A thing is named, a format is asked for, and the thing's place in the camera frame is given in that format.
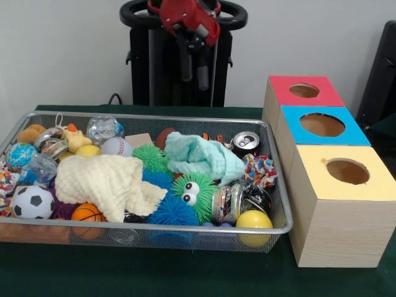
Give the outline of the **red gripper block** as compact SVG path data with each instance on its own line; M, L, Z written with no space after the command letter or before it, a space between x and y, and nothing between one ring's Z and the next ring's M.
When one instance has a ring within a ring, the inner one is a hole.
M159 17L163 26L176 36L176 26L179 25L198 34L204 42L213 46L220 35L220 25L216 20L220 13L220 2L214 2L210 8L204 1L162 1ZM181 75L184 82L192 80L192 58L185 42L180 45ZM202 47L197 63L198 89L209 88L209 70L207 65L206 47Z

